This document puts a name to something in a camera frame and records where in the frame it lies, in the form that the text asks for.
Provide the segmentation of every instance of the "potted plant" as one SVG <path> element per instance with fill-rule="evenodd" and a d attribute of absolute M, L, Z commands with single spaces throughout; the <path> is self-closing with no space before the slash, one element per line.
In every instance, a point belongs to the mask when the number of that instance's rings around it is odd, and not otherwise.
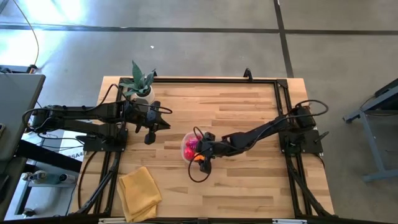
<path fill-rule="evenodd" d="M 138 65 L 132 61 L 133 79 L 125 78 L 123 82 L 120 83 L 121 86 L 127 88 L 127 92 L 124 94 L 130 96 L 132 99 L 146 100 L 147 104 L 151 104 L 155 100 L 155 93 L 151 87 L 154 81 L 154 73 L 155 70 L 153 69 L 153 71 L 145 77 L 145 74 L 141 72 Z"/>

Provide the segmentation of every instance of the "metal stand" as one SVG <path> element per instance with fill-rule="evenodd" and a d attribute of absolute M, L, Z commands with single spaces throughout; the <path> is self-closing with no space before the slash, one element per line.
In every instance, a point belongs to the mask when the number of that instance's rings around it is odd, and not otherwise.
<path fill-rule="evenodd" d="M 377 146 L 376 135 L 374 133 L 375 130 L 372 130 L 367 115 L 367 113 L 372 113 L 372 114 L 377 113 L 378 116 L 383 116 L 383 115 L 385 116 L 389 114 L 398 113 L 398 111 L 396 110 L 376 110 L 383 107 L 383 105 L 385 105 L 386 103 L 390 103 L 391 101 L 394 101 L 398 98 L 398 85 L 390 86 L 389 89 L 384 90 L 383 92 L 377 91 L 376 92 L 376 95 L 378 96 L 377 98 L 373 99 L 369 103 L 366 103 L 360 109 L 356 110 L 355 112 L 343 118 L 343 120 L 348 124 L 350 124 L 352 120 L 356 118 L 359 118 L 359 120 L 362 122 L 366 138 L 368 139 L 368 143 L 371 148 L 374 161 L 376 163 L 376 167 L 379 170 L 379 172 L 362 176 L 362 179 L 365 182 L 370 182 L 373 180 L 381 180 L 390 177 L 398 177 L 398 169 L 390 169 L 390 170 L 386 169 L 383 163 L 382 156 L 380 154 L 380 149 Z"/>

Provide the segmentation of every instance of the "plant leaf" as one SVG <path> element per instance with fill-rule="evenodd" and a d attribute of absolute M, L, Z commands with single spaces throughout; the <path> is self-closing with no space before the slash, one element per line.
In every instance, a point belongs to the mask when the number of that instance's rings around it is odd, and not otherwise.
<path fill-rule="evenodd" d="M 141 88 L 139 88 L 138 86 L 136 86 L 136 85 L 134 85 L 134 86 L 132 86 L 131 87 L 133 90 L 135 90 L 135 91 L 138 91 L 138 90 L 140 90 Z"/>
<path fill-rule="evenodd" d="M 150 72 L 150 74 L 148 74 L 147 78 L 145 79 L 145 85 L 150 86 L 152 84 L 152 82 L 154 81 L 154 73 L 155 70 L 153 70 L 152 72 Z"/>
<path fill-rule="evenodd" d="M 139 88 L 142 89 L 145 87 L 145 76 L 142 76 L 139 80 Z"/>
<path fill-rule="evenodd" d="M 119 83 L 119 85 L 127 88 L 132 88 L 134 86 L 134 83 Z"/>
<path fill-rule="evenodd" d="M 138 65 L 134 61 L 132 61 L 132 77 L 135 83 L 137 83 L 142 77 L 141 69 L 139 69 Z"/>
<path fill-rule="evenodd" d="M 121 83 L 125 83 L 125 84 L 133 84 L 133 80 L 131 78 L 122 78 L 121 79 Z"/>
<path fill-rule="evenodd" d="M 133 95 L 135 93 L 136 93 L 135 91 L 130 90 L 130 91 L 125 92 L 124 94 L 125 94 L 125 96 L 131 96 L 131 95 Z"/>

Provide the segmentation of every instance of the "purple object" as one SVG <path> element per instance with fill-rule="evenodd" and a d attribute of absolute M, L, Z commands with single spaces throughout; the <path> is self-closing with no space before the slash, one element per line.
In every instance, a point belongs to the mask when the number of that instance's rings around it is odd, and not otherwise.
<path fill-rule="evenodd" d="M 195 150 L 197 148 L 197 144 L 198 144 L 198 139 L 197 138 L 190 138 L 187 141 L 187 146 L 192 149 Z"/>

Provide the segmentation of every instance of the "toy fruit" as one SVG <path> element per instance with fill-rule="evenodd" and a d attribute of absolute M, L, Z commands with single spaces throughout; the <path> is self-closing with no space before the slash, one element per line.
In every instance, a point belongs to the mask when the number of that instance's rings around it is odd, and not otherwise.
<path fill-rule="evenodd" d="M 191 159 L 193 159 L 194 156 L 195 152 L 193 151 L 193 149 L 191 149 L 190 147 L 186 147 L 184 150 L 184 158 L 190 161 Z"/>
<path fill-rule="evenodd" d="M 189 148 L 195 150 L 195 149 L 197 148 L 198 141 L 199 141 L 199 140 L 198 140 L 197 138 L 193 137 L 193 138 L 190 138 L 190 139 L 185 143 L 185 145 L 188 146 Z"/>

